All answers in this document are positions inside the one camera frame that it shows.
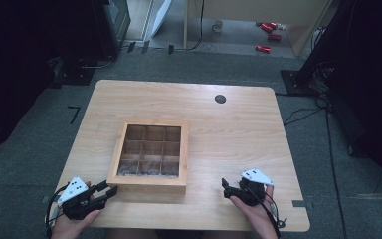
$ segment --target table top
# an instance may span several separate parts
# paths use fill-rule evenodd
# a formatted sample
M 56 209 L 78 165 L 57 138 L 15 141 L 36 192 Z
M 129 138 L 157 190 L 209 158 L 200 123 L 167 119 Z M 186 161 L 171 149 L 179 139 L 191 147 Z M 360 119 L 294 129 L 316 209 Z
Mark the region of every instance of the table top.
M 226 97 L 223 104 L 217 95 Z M 118 193 L 93 227 L 251 230 L 223 197 L 221 179 L 238 187 L 241 172 L 258 168 L 275 182 L 282 231 L 306 231 L 309 221 L 275 93 L 270 88 L 99 81 L 61 175 L 107 179 L 123 120 L 185 120 L 189 125 L 186 194 Z

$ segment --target person's left hand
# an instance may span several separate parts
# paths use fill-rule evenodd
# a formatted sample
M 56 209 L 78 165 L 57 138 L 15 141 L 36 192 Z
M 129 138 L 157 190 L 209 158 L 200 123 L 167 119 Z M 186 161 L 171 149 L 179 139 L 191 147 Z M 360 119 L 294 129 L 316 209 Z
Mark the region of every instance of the person's left hand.
M 90 187 L 91 183 L 86 182 L 86 185 Z M 100 215 L 100 210 L 95 210 L 85 217 L 83 220 L 70 220 L 67 216 L 60 216 L 55 222 L 54 230 L 52 231 L 53 239 L 76 239 L 80 234 L 88 228 L 96 218 Z

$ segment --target person's right hand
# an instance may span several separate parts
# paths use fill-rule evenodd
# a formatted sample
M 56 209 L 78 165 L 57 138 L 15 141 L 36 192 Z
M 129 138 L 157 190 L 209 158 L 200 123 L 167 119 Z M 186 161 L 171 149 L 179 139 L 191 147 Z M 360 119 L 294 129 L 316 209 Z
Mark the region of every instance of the person's right hand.
M 269 200 L 270 198 L 273 198 L 273 190 L 273 186 L 267 185 L 266 194 L 268 196 L 266 196 L 265 201 L 263 202 L 266 208 L 268 208 L 268 210 L 271 213 L 272 207 L 270 205 L 271 203 L 269 202 Z M 276 230 L 272 225 L 272 222 L 270 221 L 269 216 L 265 209 L 262 207 L 262 205 L 259 204 L 254 207 L 248 206 L 236 196 L 231 196 L 230 199 L 232 203 L 234 203 L 234 205 L 244 213 L 247 220 L 250 222 L 251 226 L 256 231 L 257 235 L 259 235 L 263 239 L 278 238 Z

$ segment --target wooden box frame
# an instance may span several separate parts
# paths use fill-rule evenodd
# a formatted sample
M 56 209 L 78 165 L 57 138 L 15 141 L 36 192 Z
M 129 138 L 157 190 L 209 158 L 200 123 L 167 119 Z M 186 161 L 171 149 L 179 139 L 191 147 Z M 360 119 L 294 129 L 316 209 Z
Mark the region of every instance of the wooden box frame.
M 186 121 L 125 120 L 116 140 L 106 182 L 111 186 L 117 185 L 118 191 L 122 192 L 185 194 L 187 154 L 188 123 Z M 130 163 L 125 164 L 127 170 L 122 170 L 123 161 Z M 174 169 L 171 169 L 176 164 L 178 165 L 177 174 Z

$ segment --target wooden table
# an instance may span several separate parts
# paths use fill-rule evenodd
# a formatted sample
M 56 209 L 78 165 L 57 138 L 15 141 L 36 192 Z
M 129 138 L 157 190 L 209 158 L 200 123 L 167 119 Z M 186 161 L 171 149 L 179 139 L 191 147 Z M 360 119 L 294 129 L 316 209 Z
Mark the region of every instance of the wooden table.
M 226 97 L 224 104 L 215 102 Z M 251 230 L 223 197 L 221 178 L 238 187 L 240 173 L 258 168 L 275 182 L 283 231 L 306 231 L 309 221 L 270 88 L 101 80 L 93 92 L 58 188 L 77 175 L 106 180 L 121 122 L 186 120 L 189 124 L 185 195 L 118 193 L 93 224 L 105 228 Z
M 286 24 L 286 34 L 293 52 L 299 56 L 327 13 L 331 2 L 332 0 L 205 0 L 203 17 Z M 185 1 L 184 48 L 187 46 L 188 22 L 190 19 L 200 19 L 202 3 L 203 0 Z

